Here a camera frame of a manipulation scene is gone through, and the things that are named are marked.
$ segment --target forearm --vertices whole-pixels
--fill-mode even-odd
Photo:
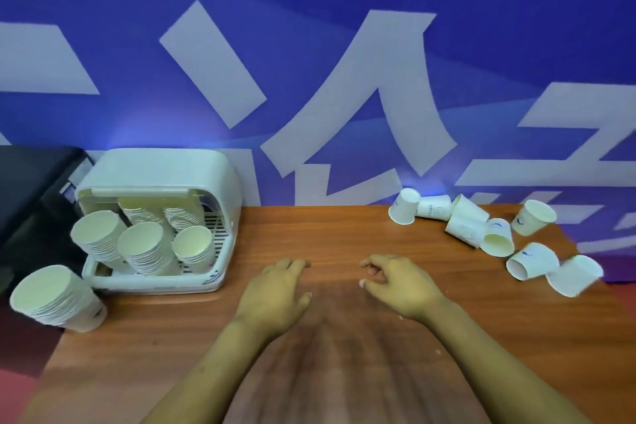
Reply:
[[[441,301],[422,323],[453,356],[494,424],[590,422],[497,344],[459,305]]]
[[[267,343],[246,324],[233,320],[142,424],[219,424]]]

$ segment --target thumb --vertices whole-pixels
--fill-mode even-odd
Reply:
[[[312,292],[308,291],[302,297],[298,299],[296,303],[296,319],[298,320],[309,307],[310,302],[312,301]]]
[[[373,280],[367,280],[363,278],[360,280],[360,286],[368,291],[371,295],[377,298],[380,302],[388,303],[389,288],[387,284],[379,284]]]

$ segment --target wall graphic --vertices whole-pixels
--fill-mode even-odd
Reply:
[[[0,144],[217,148],[249,205],[535,198],[580,251],[636,255],[634,22],[631,0],[0,0]]]

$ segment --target cup storage box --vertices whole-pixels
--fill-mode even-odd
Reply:
[[[111,210],[127,219],[125,207],[161,214],[163,208],[201,205],[205,226],[214,238],[215,260],[206,273],[127,275],[112,271],[92,256],[82,277],[93,288],[141,294],[200,293],[218,289],[234,251],[242,204],[242,190],[224,154],[208,149],[121,148],[107,151],[76,189],[85,215]]]

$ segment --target wood grain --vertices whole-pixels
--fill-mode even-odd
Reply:
[[[486,207],[511,220],[517,205]],[[261,356],[227,423],[487,423],[457,365],[422,325],[359,287],[370,253],[407,256],[506,349],[594,422],[634,422],[636,329],[605,284],[560,296],[545,278],[518,282],[504,259],[444,233],[444,222],[399,226],[386,206],[244,208],[227,283],[203,295],[107,299],[89,334],[67,332],[23,424],[138,423],[230,320],[249,279],[285,257],[310,259],[312,291],[297,326]],[[550,226],[525,242],[576,253]]]

